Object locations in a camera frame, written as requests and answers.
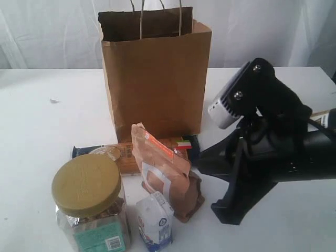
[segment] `barcode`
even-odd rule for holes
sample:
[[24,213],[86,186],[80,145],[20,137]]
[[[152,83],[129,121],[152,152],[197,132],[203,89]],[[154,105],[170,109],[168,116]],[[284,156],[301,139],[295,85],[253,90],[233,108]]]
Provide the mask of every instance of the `barcode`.
[[105,240],[108,251],[117,249],[121,247],[121,242],[119,236],[114,236]]

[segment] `white curtain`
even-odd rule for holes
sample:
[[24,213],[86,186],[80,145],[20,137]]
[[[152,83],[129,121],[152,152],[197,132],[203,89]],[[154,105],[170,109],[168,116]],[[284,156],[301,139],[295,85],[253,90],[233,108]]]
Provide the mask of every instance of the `white curtain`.
[[[133,0],[140,9],[141,0]],[[167,8],[178,0],[162,0]],[[335,0],[182,0],[213,30],[210,67],[263,57],[336,70]],[[146,0],[146,9],[162,8]],[[101,68],[97,16],[129,0],[0,0],[0,68]]]

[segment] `jar lid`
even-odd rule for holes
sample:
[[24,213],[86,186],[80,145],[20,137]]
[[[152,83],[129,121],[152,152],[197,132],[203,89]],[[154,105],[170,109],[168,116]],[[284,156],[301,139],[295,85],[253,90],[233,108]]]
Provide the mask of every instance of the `jar lid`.
[[106,155],[78,156],[56,173],[52,196],[66,215],[90,217],[107,209],[118,197],[121,176],[116,163]]

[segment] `tabletop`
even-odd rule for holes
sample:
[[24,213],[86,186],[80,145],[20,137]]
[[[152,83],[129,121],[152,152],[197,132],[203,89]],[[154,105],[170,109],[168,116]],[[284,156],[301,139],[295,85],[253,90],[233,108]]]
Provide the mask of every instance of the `tabletop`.
[[[219,129],[206,107],[237,68],[209,69],[202,132],[204,150],[234,128]],[[276,76],[314,112],[336,108],[336,85],[319,67],[276,68]],[[0,251],[69,251],[57,227],[51,182],[74,145],[116,143],[102,69],[0,70]],[[336,181],[279,183],[243,219],[221,224],[210,205],[228,183],[201,175],[203,206],[173,221],[165,251],[334,251]],[[139,175],[123,177],[131,225],[130,251],[146,251],[135,204],[148,193]]]

